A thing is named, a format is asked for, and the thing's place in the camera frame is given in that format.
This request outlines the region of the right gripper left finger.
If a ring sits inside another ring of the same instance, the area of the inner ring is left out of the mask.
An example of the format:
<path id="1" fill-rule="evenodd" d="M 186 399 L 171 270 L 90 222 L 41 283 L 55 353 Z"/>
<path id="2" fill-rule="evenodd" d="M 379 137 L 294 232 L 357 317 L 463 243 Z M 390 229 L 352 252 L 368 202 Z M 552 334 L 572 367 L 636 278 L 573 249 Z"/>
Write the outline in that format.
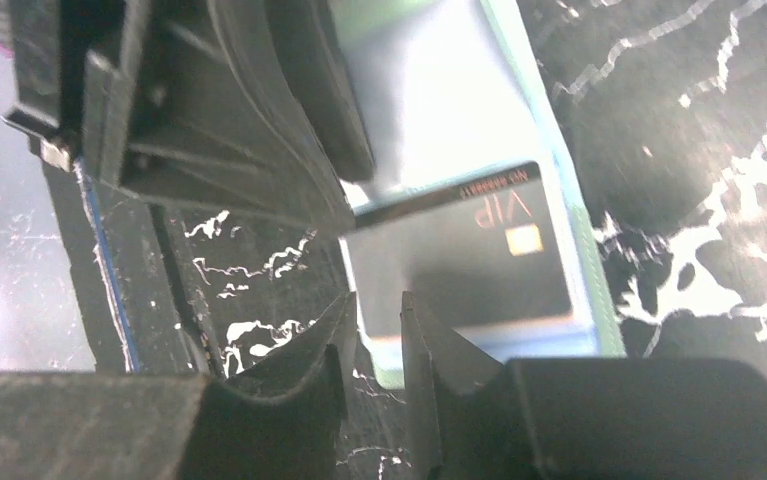
<path id="1" fill-rule="evenodd" d="M 356 297 L 227 380 L 0 373 L 0 479 L 332 479 Z"/>

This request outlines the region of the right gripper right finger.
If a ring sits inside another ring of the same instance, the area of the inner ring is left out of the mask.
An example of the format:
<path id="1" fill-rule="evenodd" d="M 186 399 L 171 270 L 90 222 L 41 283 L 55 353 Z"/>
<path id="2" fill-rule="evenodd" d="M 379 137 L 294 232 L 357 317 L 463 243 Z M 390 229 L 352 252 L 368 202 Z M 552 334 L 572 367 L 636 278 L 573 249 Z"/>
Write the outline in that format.
<path id="1" fill-rule="evenodd" d="M 418 479 L 767 479 L 767 380 L 726 359 L 499 362 L 402 296 Z"/>

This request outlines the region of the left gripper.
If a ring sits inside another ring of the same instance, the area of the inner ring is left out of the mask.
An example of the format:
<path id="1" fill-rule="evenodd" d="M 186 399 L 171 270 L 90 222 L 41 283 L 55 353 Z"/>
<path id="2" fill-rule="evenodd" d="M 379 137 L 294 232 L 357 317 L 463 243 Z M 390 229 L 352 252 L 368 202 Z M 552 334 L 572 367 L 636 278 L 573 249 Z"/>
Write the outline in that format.
<path id="1" fill-rule="evenodd" d="M 145 202 L 325 232 L 355 215 L 292 94 L 267 1 L 9 1 L 30 152 Z"/>

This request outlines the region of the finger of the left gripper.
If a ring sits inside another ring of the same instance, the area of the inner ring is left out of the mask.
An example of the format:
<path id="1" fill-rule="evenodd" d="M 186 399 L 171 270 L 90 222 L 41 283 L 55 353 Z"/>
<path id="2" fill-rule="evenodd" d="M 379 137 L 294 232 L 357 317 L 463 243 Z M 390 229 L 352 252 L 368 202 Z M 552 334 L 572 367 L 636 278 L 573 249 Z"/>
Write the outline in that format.
<path id="1" fill-rule="evenodd" d="M 375 162 L 329 3 L 273 0 L 265 9 L 290 90 L 337 175 L 349 182 L 372 180 Z"/>

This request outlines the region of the green card holder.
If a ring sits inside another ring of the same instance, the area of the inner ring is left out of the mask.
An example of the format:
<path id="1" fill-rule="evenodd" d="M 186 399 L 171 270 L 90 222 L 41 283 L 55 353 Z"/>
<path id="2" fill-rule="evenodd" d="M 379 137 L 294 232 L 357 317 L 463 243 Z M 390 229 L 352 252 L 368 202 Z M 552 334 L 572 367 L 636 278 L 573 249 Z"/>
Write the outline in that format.
<path id="1" fill-rule="evenodd" d="M 340 245 L 377 382 L 401 296 L 499 361 L 624 352 L 569 149 L 514 1 L 336 1 L 375 170 Z"/>

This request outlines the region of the black VIP card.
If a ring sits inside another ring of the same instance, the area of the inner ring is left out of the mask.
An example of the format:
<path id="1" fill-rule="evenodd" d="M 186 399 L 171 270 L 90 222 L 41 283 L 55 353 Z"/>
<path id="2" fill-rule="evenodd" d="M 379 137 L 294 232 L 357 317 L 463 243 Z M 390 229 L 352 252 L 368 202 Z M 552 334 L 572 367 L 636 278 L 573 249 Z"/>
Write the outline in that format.
<path id="1" fill-rule="evenodd" d="M 506 338 L 573 320 L 535 162 L 381 208 L 360 225 L 343 245 L 363 330 L 375 342 L 399 341 L 404 292 L 469 334 Z"/>

